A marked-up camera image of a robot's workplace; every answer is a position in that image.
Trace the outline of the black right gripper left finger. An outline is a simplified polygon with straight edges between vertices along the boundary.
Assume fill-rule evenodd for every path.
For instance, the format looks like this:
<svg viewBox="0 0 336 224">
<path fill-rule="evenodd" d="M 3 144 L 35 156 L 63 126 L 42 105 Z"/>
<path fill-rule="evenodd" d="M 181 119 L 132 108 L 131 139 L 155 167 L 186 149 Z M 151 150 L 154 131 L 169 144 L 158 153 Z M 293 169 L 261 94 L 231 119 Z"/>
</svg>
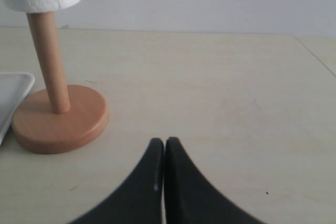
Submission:
<svg viewBox="0 0 336 224">
<path fill-rule="evenodd" d="M 163 172 L 164 144 L 153 138 L 125 181 L 72 223 L 162 223 Z"/>
</svg>

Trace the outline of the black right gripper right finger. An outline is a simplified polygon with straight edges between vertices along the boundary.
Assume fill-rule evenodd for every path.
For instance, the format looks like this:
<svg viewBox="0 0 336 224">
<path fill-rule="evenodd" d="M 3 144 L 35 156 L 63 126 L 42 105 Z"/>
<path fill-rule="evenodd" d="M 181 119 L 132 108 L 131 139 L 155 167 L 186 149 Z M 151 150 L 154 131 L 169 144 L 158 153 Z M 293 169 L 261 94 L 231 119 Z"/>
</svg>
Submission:
<svg viewBox="0 0 336 224">
<path fill-rule="evenodd" d="M 262 223 L 203 176 L 177 137 L 166 141 L 164 204 L 166 223 Z"/>
</svg>

